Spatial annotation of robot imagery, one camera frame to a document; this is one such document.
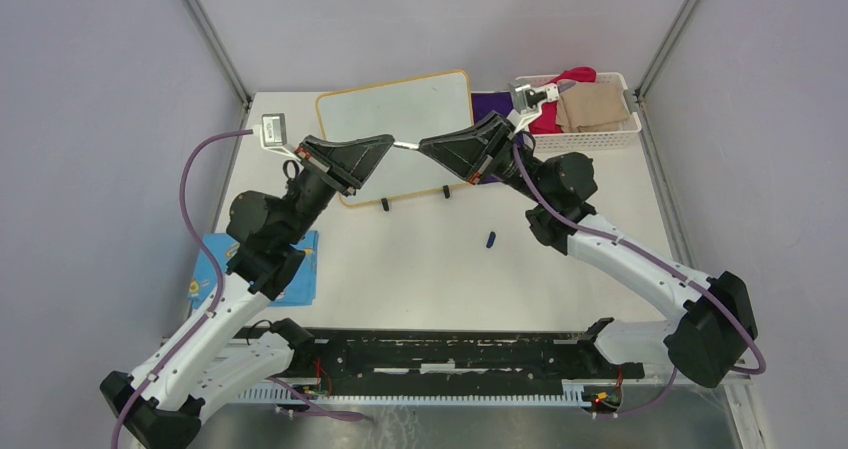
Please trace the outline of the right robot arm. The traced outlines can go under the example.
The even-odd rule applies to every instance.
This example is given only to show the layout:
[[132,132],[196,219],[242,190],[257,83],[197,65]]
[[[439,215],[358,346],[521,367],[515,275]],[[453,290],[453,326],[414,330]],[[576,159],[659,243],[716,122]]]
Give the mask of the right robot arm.
[[654,307],[660,321],[601,320],[577,351],[580,369],[602,377],[627,363],[670,366],[714,388],[730,372],[759,375],[767,362],[745,282],[711,276],[650,250],[589,203],[592,159],[569,152],[545,160],[535,139],[492,113],[458,132],[420,141],[419,153],[476,185],[494,178],[535,202],[525,217],[535,239],[610,276]]

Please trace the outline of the yellow framed whiteboard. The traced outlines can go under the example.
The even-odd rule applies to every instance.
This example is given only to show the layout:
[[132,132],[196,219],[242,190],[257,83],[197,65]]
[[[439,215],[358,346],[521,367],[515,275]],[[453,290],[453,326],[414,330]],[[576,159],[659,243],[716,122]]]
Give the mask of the yellow framed whiteboard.
[[[396,141],[419,143],[473,124],[470,88],[465,71],[451,70],[324,93],[317,97],[315,108],[325,140],[388,134]],[[340,201],[353,208],[462,184],[424,155],[394,147],[365,185]]]

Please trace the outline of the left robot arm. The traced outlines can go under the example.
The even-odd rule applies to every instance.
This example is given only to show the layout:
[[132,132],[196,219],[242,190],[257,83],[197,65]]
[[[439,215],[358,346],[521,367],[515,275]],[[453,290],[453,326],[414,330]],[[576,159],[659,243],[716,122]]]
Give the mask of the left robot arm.
[[314,136],[292,145],[284,134],[260,135],[261,147],[300,164],[283,196],[239,194],[227,233],[238,243],[200,307],[145,362],[114,371],[100,389],[115,413],[110,444],[123,432],[147,448],[188,446],[221,407],[260,381],[306,374],[314,363],[310,334],[289,319],[272,324],[254,344],[221,357],[237,331],[281,295],[305,254],[298,243],[336,195],[363,187],[392,148],[390,135],[349,142]]

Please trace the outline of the blue capped marker pen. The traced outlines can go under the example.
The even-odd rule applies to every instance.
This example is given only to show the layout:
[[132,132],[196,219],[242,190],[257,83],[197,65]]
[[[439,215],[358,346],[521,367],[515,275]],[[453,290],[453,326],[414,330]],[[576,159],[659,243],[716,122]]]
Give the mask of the blue capped marker pen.
[[420,147],[419,144],[417,144],[417,143],[402,142],[402,141],[395,141],[393,143],[393,146],[400,148],[400,149],[411,150],[411,151],[418,151],[419,147]]

